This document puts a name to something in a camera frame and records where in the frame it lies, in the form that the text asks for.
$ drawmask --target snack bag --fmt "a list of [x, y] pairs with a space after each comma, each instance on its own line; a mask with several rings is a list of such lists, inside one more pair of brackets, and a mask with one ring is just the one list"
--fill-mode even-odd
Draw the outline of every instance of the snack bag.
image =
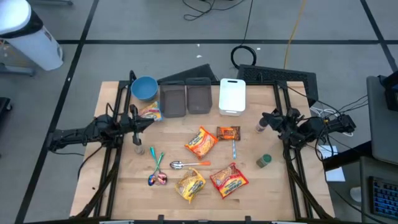
[[153, 118], [155, 121], [162, 121], [162, 113], [159, 109], [159, 102], [155, 101], [149, 106], [144, 107], [143, 109], [139, 110], [138, 115], [142, 118]]
[[184, 177], [175, 184], [175, 190], [186, 200], [191, 203], [194, 196], [204, 188], [206, 180], [199, 174], [197, 170], [189, 167]]
[[228, 140], [241, 140], [241, 127], [217, 127], [217, 138]]
[[214, 187], [220, 192], [224, 199], [236, 189], [249, 183], [240, 170], [235, 167], [235, 163], [231, 163], [227, 168], [210, 176]]
[[185, 147], [193, 152], [198, 159], [202, 159], [217, 142], [218, 139], [214, 135], [200, 126], [199, 133]]

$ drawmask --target small bottle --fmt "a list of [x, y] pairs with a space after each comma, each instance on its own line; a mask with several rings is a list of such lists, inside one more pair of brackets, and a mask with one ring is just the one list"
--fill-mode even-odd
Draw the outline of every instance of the small bottle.
[[144, 148], [142, 145], [134, 145], [134, 151], [138, 154], [138, 155], [142, 155], [144, 153]]
[[266, 129], [267, 125], [268, 125], [268, 123], [267, 123], [266, 119], [261, 118], [260, 121], [256, 124], [257, 133], [262, 133]]
[[269, 154], [264, 154], [260, 159], [257, 160], [256, 164], [260, 167], [263, 168], [266, 165], [268, 165], [272, 160], [271, 155]]

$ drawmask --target gray floor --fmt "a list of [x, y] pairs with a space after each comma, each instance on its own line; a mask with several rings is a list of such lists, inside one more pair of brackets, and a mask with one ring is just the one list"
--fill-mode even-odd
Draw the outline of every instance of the gray floor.
[[[395, 0], [367, 0], [385, 39], [398, 39]], [[93, 0], [75, 0], [75, 5], [42, 4], [32, 7], [58, 40], [79, 40]], [[226, 7], [228, 1], [217, 1]], [[88, 40], [167, 40], [242, 39], [250, 2], [229, 11], [213, 11], [194, 21], [182, 19], [194, 13], [181, 1], [99, 0]], [[288, 39], [300, 3], [293, 0], [254, 0], [247, 39]], [[377, 40], [358, 0], [308, 0], [295, 39]], [[126, 79], [130, 69], [137, 76], [162, 78], [197, 65], [209, 63], [219, 78], [236, 77], [229, 61], [234, 44], [153, 44], [84, 45], [68, 92], [58, 128], [83, 126], [92, 118], [100, 84]], [[252, 44], [257, 49], [257, 65], [282, 68], [286, 45]], [[34, 78], [0, 76], [0, 95], [12, 98], [14, 109], [0, 132], [0, 223], [12, 223], [52, 119], [65, 77], [77, 45], [62, 46], [65, 63], [58, 70], [38, 68]], [[398, 58], [398, 45], [388, 46]], [[251, 63], [246, 52], [237, 52], [236, 61]], [[23, 56], [3, 58], [7, 63], [31, 64]], [[365, 78], [389, 75], [392, 70], [380, 45], [292, 45], [288, 69], [315, 72], [321, 100], [339, 108], [366, 94]], [[352, 138], [336, 134], [341, 142], [355, 146], [370, 139], [368, 109], [352, 111], [358, 128]], [[339, 151], [345, 148], [337, 144]], [[84, 152], [71, 146], [65, 152]], [[26, 222], [67, 218], [76, 186], [76, 173], [82, 158], [49, 154], [40, 176]], [[348, 190], [359, 185], [359, 166], [343, 168], [345, 183], [331, 183], [349, 199]], [[360, 214], [342, 202], [332, 191], [336, 216], [360, 221]]]

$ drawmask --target white trash can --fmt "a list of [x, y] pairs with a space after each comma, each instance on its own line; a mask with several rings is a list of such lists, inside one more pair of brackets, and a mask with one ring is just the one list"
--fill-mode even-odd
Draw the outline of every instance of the white trash can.
[[0, 39], [46, 71], [63, 64], [61, 46], [26, 0], [0, 0]]

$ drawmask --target white paper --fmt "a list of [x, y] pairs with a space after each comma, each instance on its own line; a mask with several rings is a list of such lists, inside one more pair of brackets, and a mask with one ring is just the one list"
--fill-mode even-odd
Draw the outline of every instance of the white paper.
[[[323, 158], [331, 156], [330, 146], [318, 146], [319, 151], [321, 151]], [[337, 147], [333, 146], [333, 152], [338, 153]], [[339, 167], [334, 170], [329, 170], [326, 172], [326, 180], [330, 182], [345, 182], [343, 168]]]

